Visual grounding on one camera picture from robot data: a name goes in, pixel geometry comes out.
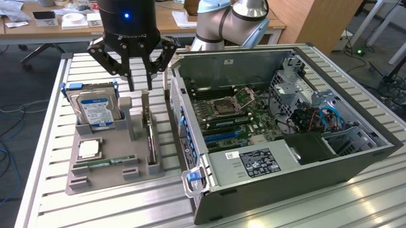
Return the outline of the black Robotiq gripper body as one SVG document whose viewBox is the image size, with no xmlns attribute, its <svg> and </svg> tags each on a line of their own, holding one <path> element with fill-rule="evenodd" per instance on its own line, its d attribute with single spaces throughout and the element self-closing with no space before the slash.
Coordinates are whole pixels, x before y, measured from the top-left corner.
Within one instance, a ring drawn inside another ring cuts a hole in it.
<svg viewBox="0 0 406 228">
<path fill-rule="evenodd" d="M 129 57 L 151 54 L 161 42 L 154 0 L 96 1 L 103 24 L 103 40 L 118 53 Z"/>
</svg>

